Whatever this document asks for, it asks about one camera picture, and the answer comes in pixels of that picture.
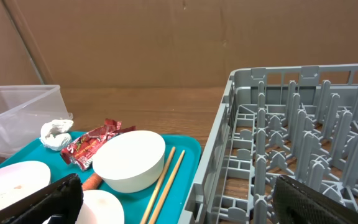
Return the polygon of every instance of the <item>food scrap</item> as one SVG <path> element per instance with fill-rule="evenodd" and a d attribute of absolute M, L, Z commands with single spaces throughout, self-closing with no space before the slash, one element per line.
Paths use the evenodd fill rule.
<path fill-rule="evenodd" d="M 13 203 L 20 201 L 21 199 L 29 196 L 32 189 L 18 185 L 13 188 L 9 188 L 0 192 L 0 211 Z"/>
<path fill-rule="evenodd" d="M 135 126 L 126 129 L 120 128 L 120 121 L 106 119 L 104 126 L 80 136 L 60 151 L 60 155 L 66 164 L 74 163 L 77 164 L 82 171 L 87 170 L 93 161 L 93 156 L 104 143 L 114 136 L 135 130 Z"/>

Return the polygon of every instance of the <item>gray dish rack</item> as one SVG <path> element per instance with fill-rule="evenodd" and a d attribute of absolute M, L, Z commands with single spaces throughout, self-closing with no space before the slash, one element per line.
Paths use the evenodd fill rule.
<path fill-rule="evenodd" d="M 345 84 L 320 82 L 326 72 L 349 77 Z M 267 84 L 273 73 L 281 85 Z M 290 73 L 298 73 L 298 81 L 284 83 Z M 179 223 L 278 223 L 271 200 L 279 174 L 269 172 L 276 168 L 358 212 L 357 74 L 358 64 L 231 72 Z M 326 141 L 329 149 L 322 147 Z M 281 150 L 266 151 L 272 146 Z M 228 177 L 249 181 L 247 199 L 224 195 Z"/>

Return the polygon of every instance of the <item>chopsticks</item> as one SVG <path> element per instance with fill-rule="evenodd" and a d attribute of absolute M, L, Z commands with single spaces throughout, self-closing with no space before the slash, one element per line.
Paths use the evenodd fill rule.
<path fill-rule="evenodd" d="M 149 215 L 150 215 L 150 212 L 152 211 L 155 199 L 157 198 L 157 195 L 158 195 L 158 192 L 160 191 L 162 182 L 164 181 L 164 178 L 165 178 L 165 175 L 167 174 L 169 165 L 171 164 L 173 155 L 175 153 L 175 149 L 176 149 L 175 146 L 173 146 L 171 149 L 171 153 L 168 156 L 167 163 L 165 164 L 165 166 L 162 170 L 162 173 L 161 173 L 160 177 L 158 178 L 157 185 L 155 186 L 152 197 L 150 198 L 149 204 L 147 205 L 146 211 L 144 212 L 144 215 L 143 215 L 142 221 L 140 221 L 140 224 L 146 224 L 147 219 L 149 218 Z"/>
<path fill-rule="evenodd" d="M 168 179 L 167 184 L 165 185 L 165 188 L 161 194 L 160 200 L 158 200 L 157 206 L 154 209 L 154 212 L 152 214 L 152 217 L 150 218 L 149 224 L 154 224 L 155 221 L 157 220 L 157 217 L 160 214 L 162 205 L 164 204 L 164 201 L 167 198 L 168 192 L 171 189 L 173 180 L 174 180 L 175 176 L 177 175 L 178 169 L 180 167 L 180 163 L 181 163 L 184 155 L 185 155 L 185 151 L 183 150 L 180 154 L 180 157 L 179 157 L 175 167 L 173 168 L 173 171 L 171 173 L 171 176 Z"/>

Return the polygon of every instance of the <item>red wrapper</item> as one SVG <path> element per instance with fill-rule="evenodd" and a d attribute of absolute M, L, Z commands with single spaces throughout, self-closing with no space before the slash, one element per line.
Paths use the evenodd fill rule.
<path fill-rule="evenodd" d="M 134 131 L 135 126 L 120 129 L 121 122 L 111 119 L 104 120 L 104 126 L 98 127 L 80 136 L 66 148 L 60 151 L 60 155 L 66 164 L 77 164 L 82 171 L 87 170 L 93 160 L 93 156 L 100 147 L 118 134 Z"/>

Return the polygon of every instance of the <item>white dish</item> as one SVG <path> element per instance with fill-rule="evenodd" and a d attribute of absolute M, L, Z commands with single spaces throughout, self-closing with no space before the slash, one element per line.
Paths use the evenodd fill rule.
<path fill-rule="evenodd" d="M 132 193 L 152 185 L 164 166 L 165 141 L 151 131 L 112 138 L 94 156 L 93 169 L 114 190 Z"/>
<path fill-rule="evenodd" d="M 26 161 L 0 168 L 0 210 L 49 183 L 50 169 L 43 162 Z"/>
<path fill-rule="evenodd" d="M 124 209 L 113 194 L 103 190 L 84 191 L 84 202 L 76 224 L 90 223 L 124 223 Z"/>

